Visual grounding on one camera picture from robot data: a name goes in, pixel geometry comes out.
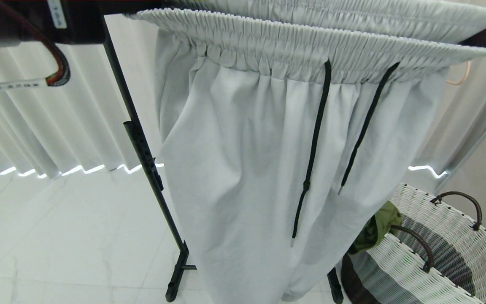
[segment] woven basket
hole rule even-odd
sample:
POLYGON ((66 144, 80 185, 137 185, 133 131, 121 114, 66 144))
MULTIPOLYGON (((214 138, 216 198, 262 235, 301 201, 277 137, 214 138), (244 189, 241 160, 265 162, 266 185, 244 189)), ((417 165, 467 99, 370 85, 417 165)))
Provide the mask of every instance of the woven basket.
POLYGON ((341 279, 347 296, 355 304, 486 302, 486 229, 476 200, 459 192, 434 197, 399 185, 391 202, 405 217, 402 226, 432 250, 434 268, 422 270, 420 256, 428 253, 412 235, 388 234, 379 246, 343 259, 341 279), (478 220, 440 204, 448 195, 471 200, 478 220))

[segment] brown handle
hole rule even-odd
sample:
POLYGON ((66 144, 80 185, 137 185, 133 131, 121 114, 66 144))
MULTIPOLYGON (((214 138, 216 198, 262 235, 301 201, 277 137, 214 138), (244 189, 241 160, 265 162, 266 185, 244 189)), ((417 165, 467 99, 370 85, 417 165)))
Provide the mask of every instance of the brown handle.
POLYGON ((432 200, 430 200, 431 203, 433 204, 441 204, 442 203, 442 198, 448 196, 448 195, 460 195, 460 196, 463 196, 465 198, 467 198, 468 200, 470 200, 474 206, 476 206, 476 214, 478 216, 478 221, 476 221, 474 223, 474 225, 472 226, 472 229, 474 229, 474 231, 478 231, 479 228, 481 227, 481 222, 483 221, 483 213, 481 211, 481 206, 479 205, 478 201, 471 197, 470 195, 468 194, 465 194, 463 192, 458 192, 458 191, 449 191, 449 192, 444 192, 438 196, 436 196, 435 198, 433 198, 432 200))
POLYGON ((427 258, 428 258, 428 261, 425 262, 425 265, 423 265, 423 271, 429 273, 430 268, 434 267, 434 254, 432 254, 432 251, 430 250, 430 246, 424 241, 423 237, 415 233, 415 231, 408 229, 407 227, 402 227, 399 225, 391 225, 391 229, 400 230, 410 234, 411 236, 415 237, 415 239, 421 244, 421 246, 423 246, 423 248, 427 253, 427 258))

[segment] black drawstring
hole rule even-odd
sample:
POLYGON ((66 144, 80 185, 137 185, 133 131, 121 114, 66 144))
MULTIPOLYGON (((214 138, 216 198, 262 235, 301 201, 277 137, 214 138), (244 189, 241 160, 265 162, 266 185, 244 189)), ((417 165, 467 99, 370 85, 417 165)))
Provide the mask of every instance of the black drawstring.
POLYGON ((374 93, 373 102, 370 104, 369 111, 365 117, 365 121, 363 123, 363 128, 361 129, 361 133, 359 133, 359 137, 357 138, 357 142, 355 143, 354 149, 351 151, 350 161, 348 162, 348 167, 346 168, 345 175, 343 176, 343 181, 341 182, 341 188, 344 187, 346 181, 348 180, 348 175, 350 174, 351 167, 354 165, 355 155, 357 154, 357 149, 361 145, 363 141, 363 137, 365 137, 365 133, 369 128, 370 119, 373 116, 374 110, 376 110, 376 106, 378 105, 378 100, 380 100, 380 95, 382 94, 383 88, 386 86, 387 80, 391 76, 391 74, 399 67, 399 63, 397 62, 393 64, 389 69, 387 69, 386 73, 383 75, 382 80, 378 84, 378 88, 374 93))
MULTIPOLYGON (((363 123, 363 128, 361 129, 361 133, 359 133, 359 137, 357 138, 357 142, 353 151, 351 152, 350 161, 348 163, 348 167, 345 171, 345 175, 343 177, 343 182, 341 183, 341 187, 345 185, 346 180, 348 179, 348 175, 350 174, 351 167, 354 164, 355 155, 357 154, 357 149, 361 145, 363 141, 363 137, 367 132, 367 129, 370 124, 370 119, 376 110, 376 106, 378 105, 378 100, 380 100, 380 95, 382 94, 382 90, 385 87, 389 77, 392 73, 397 69, 400 62, 395 63, 392 65, 380 80, 380 84, 378 84, 378 88, 376 89, 376 93, 374 94, 373 102, 370 105, 370 109, 367 112, 365 117, 365 121, 363 123)), ((297 204, 297 212, 295 212, 295 220, 294 220, 294 230, 292 232, 292 246, 294 246, 295 237, 297 236, 297 224, 299 222, 299 215, 301 214, 301 207, 303 206, 303 199, 305 198, 305 194, 311 188, 311 174, 312 174, 312 167, 314 165, 314 158, 316 157, 316 146, 318 145, 318 135, 320 133, 320 126, 322 125, 322 118, 324 117, 324 109, 326 108, 327 102, 327 95, 329 94, 329 86, 331 82, 331 63, 326 61, 324 64, 326 68, 326 75, 324 77, 324 87, 322 89, 322 98, 320 99, 320 106, 318 108, 318 115, 316 116, 316 122, 314 123, 314 134, 312 137, 312 146, 310 147, 310 158, 309 164, 307 166, 307 176, 305 177, 305 181, 303 182, 303 191, 301 192, 301 196, 299 197, 299 204, 297 204)))
POLYGON ((324 109, 326 108, 327 95, 329 94, 329 86, 331 83, 331 63, 326 61, 324 64, 326 68, 326 76, 324 77, 324 87, 322 88, 322 98, 320 99, 320 106, 318 107, 318 115, 316 116, 316 122, 314 123, 314 134, 312 136, 312 145, 310 147, 310 158, 307 166, 307 176, 303 182, 303 192, 299 197, 299 204, 297 204, 297 212, 295 212, 294 231, 292 233, 292 246, 294 246, 295 236, 297 235, 297 223, 299 222, 299 214, 301 213, 301 207, 303 206, 303 199, 305 193, 311 188, 311 174, 314 164, 314 158, 316 157, 316 146, 318 145, 318 134, 320 133, 320 126, 322 125, 322 118, 324 117, 324 109))

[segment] gray and white basket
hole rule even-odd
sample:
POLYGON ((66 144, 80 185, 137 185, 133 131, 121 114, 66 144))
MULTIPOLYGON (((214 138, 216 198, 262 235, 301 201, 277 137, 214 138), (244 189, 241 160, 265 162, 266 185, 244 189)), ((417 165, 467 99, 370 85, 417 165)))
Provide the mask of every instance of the gray and white basket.
POLYGON ((388 234, 379 246, 343 259, 341 279, 352 302, 486 303, 486 229, 478 202, 459 192, 434 197, 409 185, 399 185, 391 202, 405 217, 402 226, 430 247, 434 268, 422 269, 420 255, 428 253, 410 233, 388 234), (478 220, 440 204, 448 195, 474 202, 478 220))

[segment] white tile floor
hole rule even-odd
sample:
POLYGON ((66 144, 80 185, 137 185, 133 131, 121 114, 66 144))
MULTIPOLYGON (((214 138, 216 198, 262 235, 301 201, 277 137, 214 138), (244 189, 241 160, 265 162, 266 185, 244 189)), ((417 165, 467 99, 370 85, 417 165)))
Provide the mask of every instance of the white tile floor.
MULTIPOLYGON (((177 257, 141 170, 0 175, 0 304, 162 304, 177 257)), ((212 303, 197 271, 174 303, 212 303)), ((327 280, 296 303, 332 304, 327 280)))

